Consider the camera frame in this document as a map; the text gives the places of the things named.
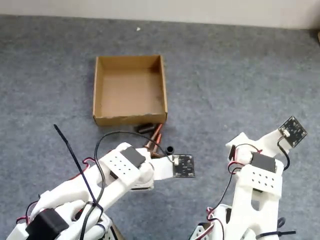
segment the black cable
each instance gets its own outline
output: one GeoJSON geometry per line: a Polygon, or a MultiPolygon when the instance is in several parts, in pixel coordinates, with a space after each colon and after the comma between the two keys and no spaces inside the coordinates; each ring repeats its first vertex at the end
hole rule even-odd
{"type": "Polygon", "coordinates": [[[103,226],[103,225],[100,224],[100,223],[97,223],[96,226],[99,226],[99,227],[103,228],[103,231],[104,231],[103,236],[98,239],[98,240],[103,240],[104,237],[105,237],[105,235],[106,235],[107,230],[106,230],[105,226],[103,226]]]}
{"type": "MultiPolygon", "coordinates": [[[[105,138],[105,137],[108,137],[108,136],[111,136],[111,135],[114,135],[114,134],[131,134],[131,135],[135,135],[135,136],[139,136],[139,137],[142,137],[142,138],[145,138],[149,141],[151,141],[153,144],[157,145],[158,148],[161,150],[161,152],[164,154],[165,157],[168,158],[168,160],[170,162],[173,162],[170,160],[169,156],[166,154],[166,152],[161,148],[161,146],[154,140],[152,140],[151,138],[145,136],[145,135],[142,135],[140,133],[137,133],[137,132],[133,132],[133,131],[124,131],[124,130],[119,130],[119,131],[112,131],[112,132],[108,132],[106,133],[105,135],[103,135],[100,140],[96,143],[95,145],[95,149],[94,149],[94,156],[93,156],[93,159],[95,161],[95,164],[100,172],[100,175],[101,175],[101,190],[100,190],[100,193],[99,193],[99,196],[96,198],[96,202],[95,204],[97,205],[102,197],[102,195],[104,194],[104,190],[105,190],[105,187],[106,187],[106,178],[105,178],[105,174],[101,168],[101,165],[98,161],[98,149],[99,149],[99,146],[100,146],[100,143],[101,141],[105,138]]],[[[95,209],[95,205],[92,205],[91,208],[89,209],[89,211],[87,212],[85,218],[84,218],[84,221],[83,221],[83,224],[82,224],[82,229],[81,229],[81,233],[80,233],[80,238],[79,240],[83,240],[84,237],[85,237],[85,233],[86,233],[86,226],[87,226],[87,222],[88,222],[88,219],[91,215],[91,213],[93,212],[93,210],[95,209]]]]}
{"type": "Polygon", "coordinates": [[[281,152],[283,152],[283,154],[286,158],[286,165],[285,165],[283,171],[287,170],[290,167],[290,158],[289,158],[287,152],[284,150],[284,148],[280,145],[280,141],[283,140],[284,138],[285,138],[284,136],[280,137],[276,143],[276,145],[279,147],[281,152]]]}
{"type": "Polygon", "coordinates": [[[79,164],[79,161],[78,161],[78,159],[77,159],[74,151],[72,150],[72,148],[71,148],[68,140],[66,139],[66,137],[64,136],[64,134],[61,132],[61,130],[59,129],[59,127],[58,127],[56,124],[54,124],[53,126],[54,126],[55,130],[57,131],[57,133],[58,133],[58,134],[60,135],[60,137],[62,138],[62,140],[64,141],[66,147],[68,148],[68,150],[69,150],[69,152],[70,152],[70,154],[71,154],[71,156],[72,156],[72,158],[73,158],[73,160],[74,160],[74,162],[75,162],[75,164],[76,164],[76,166],[77,166],[77,168],[78,168],[78,170],[79,170],[79,172],[80,172],[80,174],[81,174],[81,176],[82,176],[82,178],[83,178],[83,180],[84,180],[84,182],[85,182],[85,185],[86,185],[86,187],[88,188],[88,191],[89,191],[89,193],[90,193],[90,195],[91,195],[91,198],[92,198],[93,202],[95,203],[95,202],[96,202],[96,198],[95,198],[95,196],[94,196],[94,194],[93,194],[93,192],[92,192],[92,190],[91,190],[91,188],[90,188],[90,186],[89,186],[89,183],[88,183],[88,181],[87,181],[87,178],[86,178],[86,176],[85,176],[85,174],[84,174],[84,171],[82,170],[82,168],[81,168],[81,166],[80,166],[80,164],[79,164]]]}
{"type": "Polygon", "coordinates": [[[124,130],[119,130],[119,131],[111,131],[111,132],[108,132],[107,134],[103,135],[100,140],[96,143],[95,145],[95,149],[94,149],[94,158],[98,158],[98,149],[99,149],[99,146],[100,146],[100,143],[101,141],[105,138],[105,137],[108,137],[108,136],[111,136],[111,135],[114,135],[114,134],[129,134],[129,135],[135,135],[135,136],[139,136],[141,138],[144,138],[144,139],[147,139],[149,140],[150,142],[152,142],[154,145],[156,145],[160,151],[163,153],[163,155],[165,157],[167,157],[167,159],[173,163],[173,161],[171,161],[171,159],[169,158],[168,154],[166,154],[166,152],[162,149],[162,147],[155,141],[155,140],[152,140],[150,137],[147,137],[143,134],[140,134],[140,133],[137,133],[137,132],[134,132],[134,131],[124,131],[124,130]]]}
{"type": "Polygon", "coordinates": [[[222,240],[225,240],[225,229],[224,229],[224,225],[222,224],[222,221],[219,219],[219,218],[212,218],[212,221],[215,221],[217,220],[220,225],[221,225],[221,228],[222,228],[222,240]]]}
{"type": "Polygon", "coordinates": [[[241,167],[236,167],[236,168],[234,168],[234,169],[232,170],[232,172],[231,172],[231,174],[230,174],[229,182],[228,182],[228,184],[226,185],[226,187],[225,187],[225,189],[224,189],[224,191],[223,191],[223,193],[222,193],[222,195],[221,195],[220,200],[219,200],[218,203],[215,205],[215,207],[213,207],[213,208],[211,209],[211,211],[208,213],[206,219],[207,219],[209,222],[212,222],[212,221],[213,221],[214,218],[210,219],[210,215],[211,215],[211,214],[213,213],[213,211],[221,204],[221,202],[222,202],[222,200],[224,199],[224,197],[225,197],[225,195],[226,195],[226,192],[227,192],[227,190],[228,190],[228,188],[229,188],[229,186],[230,186],[232,177],[233,177],[233,175],[234,175],[233,173],[235,173],[235,171],[238,170],[238,169],[241,169],[241,167]]]}
{"type": "Polygon", "coordinates": [[[28,214],[29,209],[30,209],[30,207],[31,207],[33,204],[37,203],[38,201],[39,201],[39,200],[31,202],[31,203],[28,205],[28,207],[26,208],[26,210],[25,210],[25,223],[26,223],[27,225],[29,224],[29,214],[28,214]]]}
{"type": "Polygon", "coordinates": [[[260,235],[256,236],[255,239],[260,239],[260,238],[272,236],[272,235],[278,235],[279,237],[281,237],[283,235],[293,235],[296,233],[297,233],[296,231],[271,231],[271,232],[261,233],[260,235]]]}

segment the small object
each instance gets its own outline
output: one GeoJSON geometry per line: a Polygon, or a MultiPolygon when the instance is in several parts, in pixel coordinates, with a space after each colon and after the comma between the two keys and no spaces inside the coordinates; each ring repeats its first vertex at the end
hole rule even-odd
{"type": "MultiPolygon", "coordinates": [[[[159,134],[158,134],[158,137],[156,138],[156,141],[155,141],[155,142],[156,142],[157,144],[160,144],[160,143],[161,143],[161,138],[162,138],[162,134],[159,133],[159,134]]],[[[157,150],[158,150],[158,145],[154,145],[153,152],[156,153],[157,150]]]]}
{"type": "Polygon", "coordinates": [[[175,154],[173,157],[173,176],[176,178],[194,178],[195,165],[192,155],[175,154]]]}
{"type": "MultiPolygon", "coordinates": [[[[154,133],[153,133],[153,135],[152,135],[152,137],[151,137],[151,140],[154,141],[154,140],[156,139],[156,137],[157,137],[157,135],[159,134],[159,132],[160,132],[160,130],[161,130],[162,127],[163,127],[163,124],[162,124],[162,123],[160,123],[160,124],[156,127],[156,129],[155,129],[155,131],[154,131],[154,133]]],[[[146,149],[150,149],[151,144],[152,144],[152,141],[148,141],[147,144],[144,145],[143,147],[146,148],[146,149]]]]}
{"type": "Polygon", "coordinates": [[[152,123],[147,123],[147,124],[143,124],[143,125],[139,125],[137,127],[134,128],[134,130],[138,133],[138,134],[147,134],[147,133],[151,133],[155,130],[156,125],[152,124],[152,123]]]}
{"type": "Polygon", "coordinates": [[[172,154],[174,154],[174,153],[175,153],[174,147],[173,147],[173,146],[168,146],[168,147],[166,148],[166,150],[165,150],[165,153],[166,153],[167,155],[172,155],[172,154]]]}
{"type": "Polygon", "coordinates": [[[289,117],[289,119],[285,121],[278,130],[282,133],[292,148],[295,148],[302,139],[307,136],[307,131],[294,116],[289,117]]]}
{"type": "Polygon", "coordinates": [[[163,158],[164,157],[164,155],[162,155],[162,154],[159,154],[159,153],[156,153],[156,152],[151,152],[151,157],[153,158],[153,159],[160,159],[160,158],[163,158]]]}

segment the wire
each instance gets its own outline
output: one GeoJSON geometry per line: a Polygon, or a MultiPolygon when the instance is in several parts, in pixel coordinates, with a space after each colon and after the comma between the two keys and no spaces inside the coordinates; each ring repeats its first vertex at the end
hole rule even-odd
{"type": "MultiPolygon", "coordinates": [[[[95,160],[92,157],[87,157],[84,160],[82,160],[82,163],[85,165],[85,169],[83,170],[83,172],[85,172],[88,168],[90,168],[90,164],[88,163],[89,160],[95,162],[95,160]]],[[[81,173],[78,173],[77,175],[71,177],[70,179],[68,179],[68,181],[75,179],[79,175],[81,175],[81,173]]]]}
{"type": "MultiPolygon", "coordinates": [[[[224,225],[222,224],[221,220],[218,218],[213,218],[211,221],[218,221],[221,225],[222,228],[222,240],[225,240],[225,229],[224,229],[224,225]]],[[[215,224],[211,224],[201,235],[197,236],[195,239],[193,240],[201,240],[203,237],[205,237],[207,234],[209,234],[213,228],[214,228],[215,224]]]]}
{"type": "Polygon", "coordinates": [[[15,224],[18,224],[21,220],[26,220],[26,216],[21,216],[21,217],[18,217],[15,221],[15,224]]]}
{"type": "Polygon", "coordinates": [[[25,218],[25,223],[28,225],[29,224],[29,209],[31,208],[31,206],[33,205],[33,204],[36,204],[38,202],[38,200],[37,201],[33,201],[33,202],[31,202],[29,205],[28,205],[28,207],[26,208],[26,210],[25,210],[25,216],[24,217],[19,217],[18,219],[20,219],[20,218],[25,218]]]}
{"type": "Polygon", "coordinates": [[[254,146],[254,145],[252,145],[252,144],[250,144],[250,143],[242,143],[242,144],[239,144],[239,145],[237,145],[237,146],[234,147],[233,160],[236,159],[236,150],[237,150],[237,147],[240,147],[240,146],[243,146],[243,145],[248,145],[248,146],[253,147],[253,148],[256,150],[257,153],[261,153],[261,152],[263,151],[262,149],[259,150],[256,146],[254,146]]]}
{"type": "Polygon", "coordinates": [[[111,131],[111,132],[108,132],[107,134],[103,135],[100,140],[96,143],[96,146],[95,146],[95,150],[94,150],[94,158],[97,159],[98,158],[98,149],[99,149],[99,146],[100,146],[100,143],[101,141],[105,138],[105,137],[108,137],[108,136],[111,136],[111,135],[114,135],[114,134],[129,134],[129,135],[135,135],[135,136],[138,136],[138,137],[141,137],[141,138],[144,138],[144,139],[147,139],[149,140],[150,142],[152,142],[154,145],[156,145],[160,151],[163,153],[163,155],[165,157],[167,157],[167,159],[173,163],[173,161],[169,158],[169,155],[166,154],[166,152],[163,150],[163,148],[160,146],[159,143],[157,143],[155,140],[152,140],[150,137],[147,137],[143,134],[140,134],[138,132],[134,132],[134,131],[124,131],[124,130],[119,130],[119,131],[111,131]]]}
{"type": "Polygon", "coordinates": [[[57,131],[57,133],[58,133],[58,134],[60,135],[60,137],[62,138],[62,140],[64,141],[66,147],[68,148],[68,150],[69,150],[69,152],[70,152],[70,154],[71,154],[71,156],[72,156],[72,158],[73,158],[73,160],[74,160],[74,162],[75,162],[75,165],[77,166],[80,174],[82,175],[82,178],[83,178],[83,180],[84,180],[84,183],[85,183],[86,187],[88,188],[88,191],[89,191],[89,193],[90,193],[90,195],[91,195],[91,198],[92,198],[93,202],[95,203],[95,202],[96,202],[95,196],[94,196],[94,194],[93,194],[93,192],[92,192],[92,190],[91,190],[91,188],[90,188],[90,186],[89,186],[89,183],[88,183],[88,181],[87,181],[87,178],[86,178],[86,176],[85,176],[85,174],[84,174],[84,171],[82,170],[82,168],[81,168],[81,166],[80,166],[80,164],[79,164],[79,161],[78,161],[78,159],[77,159],[74,151],[72,150],[72,148],[71,148],[68,140],[66,139],[66,137],[64,136],[64,134],[61,132],[61,130],[59,129],[59,127],[58,127],[56,124],[54,124],[53,126],[54,126],[55,130],[57,131]]]}
{"type": "Polygon", "coordinates": [[[231,162],[229,162],[228,163],[228,172],[230,173],[230,174],[236,174],[235,172],[231,172],[230,171],[230,167],[232,166],[232,165],[234,165],[234,164],[239,164],[239,165],[241,165],[242,167],[244,166],[244,164],[243,163],[241,163],[241,162],[239,162],[239,161],[231,161],[231,162]]]}
{"type": "Polygon", "coordinates": [[[284,148],[280,145],[280,141],[283,140],[285,138],[285,136],[281,136],[279,139],[278,139],[278,142],[276,143],[276,145],[279,147],[279,149],[281,150],[281,152],[283,152],[285,158],[286,158],[286,165],[283,169],[283,171],[287,170],[289,167],[290,167],[290,158],[287,154],[287,152],[284,150],[284,148]]]}
{"type": "Polygon", "coordinates": [[[212,207],[212,209],[209,211],[208,215],[206,216],[206,219],[211,222],[213,221],[214,218],[211,218],[211,215],[213,214],[213,212],[215,211],[215,209],[221,204],[222,200],[224,199],[225,195],[226,195],[226,192],[230,186],[230,183],[231,183],[231,180],[232,180],[232,177],[233,177],[233,173],[235,173],[236,170],[241,170],[241,167],[236,167],[235,169],[232,170],[231,174],[230,174],[230,179],[229,179],[229,182],[227,183],[223,193],[222,193],[222,196],[220,197],[220,200],[218,201],[218,203],[215,205],[215,207],[212,207]]]}
{"type": "Polygon", "coordinates": [[[243,145],[249,145],[249,146],[253,147],[257,152],[260,151],[257,147],[255,147],[254,145],[252,145],[252,144],[250,144],[250,143],[242,143],[242,144],[239,144],[239,145],[235,146],[235,149],[236,149],[237,147],[240,147],[240,146],[243,146],[243,145]]]}
{"type": "Polygon", "coordinates": [[[107,230],[106,230],[105,226],[103,226],[101,223],[97,223],[96,226],[103,228],[103,236],[98,239],[98,240],[103,240],[106,235],[107,230]]]}

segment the copper pipe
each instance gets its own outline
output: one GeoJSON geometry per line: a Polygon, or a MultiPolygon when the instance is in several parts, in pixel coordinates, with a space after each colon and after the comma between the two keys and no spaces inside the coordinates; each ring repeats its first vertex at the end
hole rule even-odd
{"type": "Polygon", "coordinates": [[[156,153],[156,152],[151,152],[151,157],[154,158],[154,159],[160,159],[160,158],[163,158],[165,155],[162,155],[162,154],[159,154],[159,153],[156,153]]]}
{"type": "MultiPolygon", "coordinates": [[[[154,141],[154,140],[156,139],[156,137],[157,137],[157,135],[159,134],[159,132],[160,132],[160,130],[161,130],[162,127],[163,127],[163,124],[162,124],[162,123],[160,123],[160,124],[156,127],[156,129],[155,129],[155,131],[154,131],[154,133],[153,133],[153,135],[152,135],[152,137],[151,137],[151,140],[154,141]]],[[[151,144],[152,144],[152,141],[148,141],[147,144],[144,145],[143,147],[145,147],[145,148],[147,148],[147,149],[150,149],[151,144]]]]}
{"type": "MultiPolygon", "coordinates": [[[[162,138],[162,134],[159,133],[159,134],[158,134],[158,137],[156,138],[156,141],[155,141],[155,142],[156,142],[157,144],[160,144],[160,143],[161,143],[161,138],[162,138]]],[[[154,148],[153,148],[153,152],[156,153],[157,150],[158,150],[158,145],[155,144],[155,145],[154,145],[154,148]]]]}

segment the red wire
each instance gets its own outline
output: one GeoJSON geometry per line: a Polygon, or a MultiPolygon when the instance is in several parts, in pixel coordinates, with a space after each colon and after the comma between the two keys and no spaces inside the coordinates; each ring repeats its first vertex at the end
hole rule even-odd
{"type": "Polygon", "coordinates": [[[26,216],[18,217],[18,218],[16,219],[16,221],[15,221],[15,224],[18,224],[19,221],[21,221],[21,220],[26,220],[26,219],[27,219],[26,216]]]}
{"type": "MultiPolygon", "coordinates": [[[[223,240],[224,240],[224,238],[225,238],[224,225],[222,224],[222,222],[218,218],[213,218],[213,220],[217,220],[220,222],[221,227],[222,227],[222,236],[223,236],[223,240]]],[[[200,236],[197,236],[194,240],[201,240],[202,238],[204,238],[207,234],[209,234],[212,231],[214,226],[215,226],[215,224],[211,224],[200,236]]]]}
{"type": "MultiPolygon", "coordinates": [[[[83,170],[83,172],[85,172],[88,168],[90,168],[90,164],[88,163],[88,161],[93,161],[95,162],[95,160],[92,157],[87,157],[85,158],[82,163],[85,165],[85,169],[83,170]]],[[[80,173],[78,173],[77,175],[73,176],[72,178],[70,178],[68,181],[75,179],[76,177],[78,177],[80,175],[80,173]]]]}
{"type": "Polygon", "coordinates": [[[228,172],[230,174],[236,174],[236,172],[230,171],[230,166],[233,165],[233,164],[239,164],[241,166],[244,166],[244,164],[239,162],[239,161],[231,161],[231,162],[229,162],[227,167],[228,167],[228,172]]]}

